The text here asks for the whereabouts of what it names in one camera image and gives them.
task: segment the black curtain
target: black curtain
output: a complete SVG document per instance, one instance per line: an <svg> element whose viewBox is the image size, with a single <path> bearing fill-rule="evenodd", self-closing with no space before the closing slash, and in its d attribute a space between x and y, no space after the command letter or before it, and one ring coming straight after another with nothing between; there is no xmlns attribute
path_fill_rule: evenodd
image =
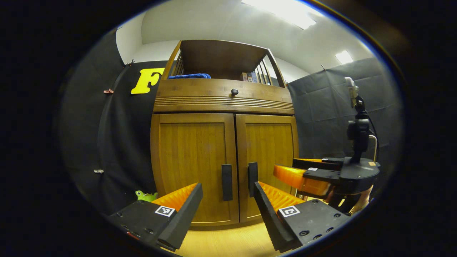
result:
<svg viewBox="0 0 457 257"><path fill-rule="evenodd" d="M58 145L81 194L100 212L112 214L134 202L134 192L156 191L149 129L157 83L132 95L141 69L166 61L123 67L116 34L106 34L68 74L60 90ZM105 94L111 88L113 94ZM94 170L103 170L102 174Z"/></svg>
<svg viewBox="0 0 457 257"><path fill-rule="evenodd" d="M150 153L150 128L159 82L146 94L132 95L140 70L164 68L167 61L133 63L117 79L100 120L98 137L104 173L99 184L103 210L112 214L137 200L136 190L156 192Z"/></svg>
<svg viewBox="0 0 457 257"><path fill-rule="evenodd" d="M344 77L359 86L378 135L380 176L372 197L392 175L402 147L403 105L395 81L375 58L362 59L310 74L288 84L295 109L301 158L352 156L346 129L354 120ZM373 159L374 141L362 157Z"/></svg>
<svg viewBox="0 0 457 257"><path fill-rule="evenodd" d="M112 88L122 67L116 33L110 32L69 72L60 89L56 126L65 171L98 209L104 209L104 203L99 191L102 177L94 173L103 169L97 138L101 113L110 97L103 91Z"/></svg>

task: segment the white wall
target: white wall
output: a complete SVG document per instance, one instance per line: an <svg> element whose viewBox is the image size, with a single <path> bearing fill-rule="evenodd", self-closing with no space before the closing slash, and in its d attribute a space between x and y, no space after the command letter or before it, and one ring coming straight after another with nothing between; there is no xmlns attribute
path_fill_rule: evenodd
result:
<svg viewBox="0 0 457 257"><path fill-rule="evenodd" d="M124 64L130 63L135 58L134 54L143 45L141 24L145 14L146 12L143 12L125 22L116 31L117 49Z"/></svg>
<svg viewBox="0 0 457 257"><path fill-rule="evenodd" d="M136 63L164 60L168 61L171 53L175 49L178 42L179 40L171 40L144 44L138 48L136 53L133 55L133 58L135 59ZM284 77L284 80L286 80L287 82L292 82L306 75L309 75L308 72L282 59L275 57L275 60L278 64L279 70L282 73L282 76ZM270 76L276 78L276 75L273 72L273 67L271 66L271 64L269 62L266 62L265 64L268 68L268 71L270 72Z"/></svg>

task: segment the cabinet door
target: cabinet door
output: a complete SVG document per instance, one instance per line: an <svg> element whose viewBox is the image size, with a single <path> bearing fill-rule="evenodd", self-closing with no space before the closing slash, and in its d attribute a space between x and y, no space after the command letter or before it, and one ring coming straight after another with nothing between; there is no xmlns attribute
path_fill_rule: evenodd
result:
<svg viewBox="0 0 457 257"><path fill-rule="evenodd" d="M159 196L202 183L203 199L192 226L239 222L233 114L152 115L151 161ZM232 165L229 201L223 200L224 164Z"/></svg>
<svg viewBox="0 0 457 257"><path fill-rule="evenodd" d="M261 219L257 204L249 197L248 163L258 163L259 181L288 193L295 193L286 183L273 176L275 164L292 166L298 158L295 117L269 115L236 115L239 165L239 220Z"/></svg>

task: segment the cabinet door handle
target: cabinet door handle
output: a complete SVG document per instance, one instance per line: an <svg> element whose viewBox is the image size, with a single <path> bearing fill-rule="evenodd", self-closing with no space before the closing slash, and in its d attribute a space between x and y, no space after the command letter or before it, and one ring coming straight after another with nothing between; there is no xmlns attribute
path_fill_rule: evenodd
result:
<svg viewBox="0 0 457 257"><path fill-rule="evenodd" d="M259 180L259 175L257 171L257 162L250 162L248 164L248 189L249 197L254 196L254 182Z"/></svg>
<svg viewBox="0 0 457 257"><path fill-rule="evenodd" d="M233 200L231 164L222 165L222 199L224 201Z"/></svg>

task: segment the wooden cabinet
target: wooden cabinet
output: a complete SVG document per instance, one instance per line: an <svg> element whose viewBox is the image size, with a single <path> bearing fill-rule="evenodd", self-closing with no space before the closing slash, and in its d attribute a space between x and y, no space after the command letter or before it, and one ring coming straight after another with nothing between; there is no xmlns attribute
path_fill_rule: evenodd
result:
<svg viewBox="0 0 457 257"><path fill-rule="evenodd" d="M289 193L292 188L273 176L275 164L292 166L298 158L295 117L236 115L239 169L239 220L261 219L254 198L249 197L248 164L257 162L259 180Z"/></svg>
<svg viewBox="0 0 457 257"><path fill-rule="evenodd" d="M264 73L264 59L270 61L279 87L240 78L244 72ZM208 73L212 79L169 79L193 73ZM263 77L271 81L268 70ZM258 163L259 180L291 192L273 176L273 168L291 166L298 157L293 115L289 91L269 49L229 41L179 41L161 77L151 122L151 161L159 195L201 182L203 199L192 226L261 221L249 197L248 163ZM230 176L222 176L227 164L231 187L226 180ZM232 189L231 200L227 188Z"/></svg>
<svg viewBox="0 0 457 257"><path fill-rule="evenodd" d="M298 157L297 141L294 117L155 114L151 122L151 160L157 191L162 196L201 182L203 199L192 226L259 220L255 200L249 197L248 163L258 162L259 180L291 192L289 185L273 176L273 166L292 165L292 159ZM222 165L225 164L232 165L230 201L223 200Z"/></svg>
<svg viewBox="0 0 457 257"><path fill-rule="evenodd" d="M233 114L153 115L151 159L160 196L202 183L203 199L192 226L239 222ZM232 165L231 201L222 195L224 164Z"/></svg>

